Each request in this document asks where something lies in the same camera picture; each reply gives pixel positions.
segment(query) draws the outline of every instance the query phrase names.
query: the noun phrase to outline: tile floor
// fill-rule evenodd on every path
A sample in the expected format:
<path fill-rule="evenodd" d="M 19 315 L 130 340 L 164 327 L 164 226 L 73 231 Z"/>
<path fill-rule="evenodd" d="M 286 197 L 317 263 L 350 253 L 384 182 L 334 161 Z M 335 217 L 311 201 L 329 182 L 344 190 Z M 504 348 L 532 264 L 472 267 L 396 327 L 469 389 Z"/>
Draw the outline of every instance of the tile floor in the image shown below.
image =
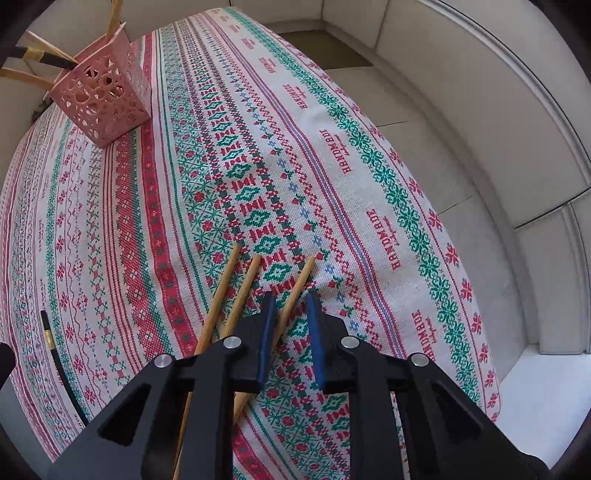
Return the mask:
<path fill-rule="evenodd" d="M 509 259 L 472 181 L 423 114 L 377 69 L 327 73 L 379 127 L 440 215 L 472 282 L 503 379 L 526 346 L 524 317 Z"/>

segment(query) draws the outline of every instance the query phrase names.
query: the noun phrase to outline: tablecloth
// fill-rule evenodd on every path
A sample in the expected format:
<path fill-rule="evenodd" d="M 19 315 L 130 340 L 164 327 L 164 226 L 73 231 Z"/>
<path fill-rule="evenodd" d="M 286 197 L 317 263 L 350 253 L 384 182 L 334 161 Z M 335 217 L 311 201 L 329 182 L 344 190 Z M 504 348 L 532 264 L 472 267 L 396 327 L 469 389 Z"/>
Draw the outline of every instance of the tablecloth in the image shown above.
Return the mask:
<path fill-rule="evenodd" d="M 437 214 L 359 107 L 304 54 L 233 8 L 135 44 L 152 119 L 95 147 L 55 106 L 20 142 L 0 199 L 1 338 L 12 383 L 55 459 L 157 354 L 189 356 L 233 241 L 221 322 L 254 253 L 247 301 L 281 306 L 306 256 L 327 312 L 381 352 L 434 359 L 487 415 L 500 399 L 470 281 Z M 345 478 L 348 401 L 315 384 L 301 303 L 264 392 L 235 432 L 236 478 Z"/>

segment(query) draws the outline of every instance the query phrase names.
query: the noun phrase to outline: wooden stick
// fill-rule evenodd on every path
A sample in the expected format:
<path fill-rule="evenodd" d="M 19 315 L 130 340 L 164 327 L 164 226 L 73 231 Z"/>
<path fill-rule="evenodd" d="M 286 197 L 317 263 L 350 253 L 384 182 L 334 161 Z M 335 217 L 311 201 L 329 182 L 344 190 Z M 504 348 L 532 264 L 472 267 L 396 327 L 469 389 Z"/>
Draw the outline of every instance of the wooden stick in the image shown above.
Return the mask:
<path fill-rule="evenodd" d="M 300 276 L 298 277 L 294 287 L 290 292 L 290 296 L 287 298 L 287 302 L 285 302 L 285 306 L 279 314 L 279 321 L 277 322 L 277 328 L 275 329 L 275 335 L 273 336 L 272 348 L 275 348 L 277 346 L 279 338 L 281 337 L 281 335 L 283 335 L 283 332 L 285 332 L 285 328 L 287 327 L 287 322 L 290 319 L 291 312 L 293 311 L 294 306 L 296 306 L 297 299 L 300 297 L 300 294 L 304 290 L 304 286 L 306 285 L 306 281 L 308 280 L 310 271 L 314 267 L 315 260 L 316 257 L 314 255 L 308 257 L 308 260 L 306 260 L 304 268 L 301 269 Z M 234 396 L 234 423 L 236 423 L 240 418 L 242 410 L 244 410 L 244 407 L 246 407 L 246 404 L 248 403 L 248 400 L 250 399 L 251 395 L 252 394 L 250 393 L 237 392 L 236 396 Z"/>
<path fill-rule="evenodd" d="M 248 297 L 248 292 L 250 291 L 252 282 L 255 279 L 256 273 L 258 272 L 259 265 L 261 264 L 261 259 L 262 259 L 262 257 L 259 254 L 256 254 L 252 258 L 251 264 L 248 267 L 248 271 L 246 272 L 246 277 L 244 278 L 244 281 L 242 282 L 242 285 L 240 286 L 240 290 L 238 290 L 238 295 L 236 296 L 236 299 L 234 300 L 234 304 L 232 305 L 232 311 L 230 312 L 230 315 L 228 316 L 228 319 L 226 321 L 226 325 L 224 327 L 221 338 L 230 336 L 232 334 L 234 327 L 236 326 L 238 319 L 240 318 L 240 315 L 242 314 L 242 308 L 244 306 L 244 302 L 246 301 L 246 298 Z M 177 445 L 177 453 L 176 453 L 177 457 L 176 457 L 175 465 L 174 465 L 173 480 L 177 480 L 178 475 L 179 475 L 178 466 L 180 464 L 181 455 L 183 454 L 183 436 L 184 436 L 185 428 L 187 427 L 187 419 L 189 417 L 189 408 L 191 405 L 192 398 L 193 398 L 193 392 L 189 392 L 189 394 L 187 396 L 187 401 L 185 402 L 185 408 L 183 411 L 183 419 L 181 421 L 181 429 L 180 429 L 180 433 L 178 436 L 178 445 Z"/>
<path fill-rule="evenodd" d="M 224 329 L 220 338 L 224 338 L 230 336 L 242 315 L 242 308 L 244 306 L 244 302 L 248 297 L 248 292 L 251 290 L 252 282 L 256 277 L 256 273 L 258 272 L 258 267 L 261 264 L 262 257 L 259 254 L 256 254 L 252 257 L 251 264 L 248 267 L 248 271 L 246 272 L 246 277 L 244 277 L 244 281 L 240 286 L 240 290 L 238 290 L 238 295 L 236 299 L 234 299 L 234 305 L 232 305 L 232 311 L 228 316 L 226 324 L 224 325 Z"/>
<path fill-rule="evenodd" d="M 61 50 L 60 48 L 57 48 L 54 44 L 49 43 L 47 40 L 41 38 L 39 35 L 34 34 L 31 30 L 27 30 L 24 33 L 23 37 L 25 37 L 30 42 L 38 45 L 39 47 L 43 48 L 44 50 L 48 51 L 49 53 L 53 53 L 54 55 L 63 57 L 65 59 L 73 61 L 74 63 L 78 63 L 78 60 L 76 60 L 74 57 L 68 55 L 65 51 Z"/>
<path fill-rule="evenodd" d="M 107 28 L 107 35 L 105 36 L 105 44 L 109 42 L 119 28 L 122 6 L 123 0 L 113 0 L 113 4 L 111 5 L 111 17 L 109 18 L 109 28 Z"/>
<path fill-rule="evenodd" d="M 232 248 L 230 260 L 228 260 L 228 264 L 223 270 L 222 277 L 220 278 L 220 284 L 217 286 L 217 290 L 213 296 L 212 306 L 209 308 L 207 318 L 203 324 L 203 330 L 201 330 L 197 348 L 195 349 L 195 355 L 200 355 L 205 350 L 207 350 L 207 347 L 209 347 L 209 342 L 212 340 L 213 329 L 215 328 L 217 322 L 217 314 L 220 312 L 220 308 L 222 307 L 223 299 L 226 296 L 226 290 L 228 289 L 230 278 L 232 278 L 234 266 L 238 261 L 238 255 L 240 255 L 241 248 L 242 247 L 240 244 L 234 244 L 234 247 Z"/>
<path fill-rule="evenodd" d="M 28 83 L 44 90 L 51 90 L 53 88 L 53 82 L 30 73 L 21 72 L 20 70 L 2 68 L 0 70 L 0 77 L 6 77 L 7 79 L 18 80 L 19 82 Z"/>

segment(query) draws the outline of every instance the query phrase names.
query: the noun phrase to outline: plastic basket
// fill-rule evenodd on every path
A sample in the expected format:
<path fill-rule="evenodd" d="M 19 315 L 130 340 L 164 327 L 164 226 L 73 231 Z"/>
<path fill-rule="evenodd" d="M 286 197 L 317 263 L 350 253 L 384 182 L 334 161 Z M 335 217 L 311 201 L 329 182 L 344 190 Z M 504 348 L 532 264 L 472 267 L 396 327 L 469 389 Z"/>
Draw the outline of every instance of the plastic basket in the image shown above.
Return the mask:
<path fill-rule="evenodd" d="M 141 125 L 151 116 L 151 88 L 122 24 L 110 42 L 105 36 L 76 55 L 80 63 L 49 94 L 63 112 L 99 147 Z"/>

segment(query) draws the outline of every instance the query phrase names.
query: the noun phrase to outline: green diamond pattern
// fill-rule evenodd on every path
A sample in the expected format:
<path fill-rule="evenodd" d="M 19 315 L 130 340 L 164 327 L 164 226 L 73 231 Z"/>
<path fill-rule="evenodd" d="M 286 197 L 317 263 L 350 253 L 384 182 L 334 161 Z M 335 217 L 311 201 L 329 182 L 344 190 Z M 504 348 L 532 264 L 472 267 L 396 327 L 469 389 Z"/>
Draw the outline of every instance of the green diamond pattern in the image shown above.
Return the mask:
<path fill-rule="evenodd" d="M 265 280 L 268 281 L 283 281 L 283 279 L 285 278 L 285 276 L 290 272 L 291 267 L 285 263 L 279 264 L 273 264 L 271 266 L 271 268 L 269 269 L 269 271 L 267 273 L 265 273 L 265 275 L 263 276 L 263 278 L 265 278 Z"/>
<path fill-rule="evenodd" d="M 265 235 L 261 238 L 261 241 L 255 246 L 254 251 L 258 254 L 271 255 L 272 251 L 277 245 L 281 243 L 281 240 L 276 236 Z"/>
<path fill-rule="evenodd" d="M 237 163 L 228 172 L 228 177 L 231 179 L 241 179 L 245 173 L 251 169 L 250 165 L 244 163 Z"/>
<path fill-rule="evenodd" d="M 263 210 L 253 210 L 250 217 L 244 220 L 244 224 L 248 226 L 259 227 L 265 223 L 270 216 L 271 214 L 269 212 L 264 212 Z"/>
<path fill-rule="evenodd" d="M 236 195 L 236 200 L 240 202 L 250 202 L 260 192 L 261 189 L 259 187 L 244 187 L 240 193 Z"/>

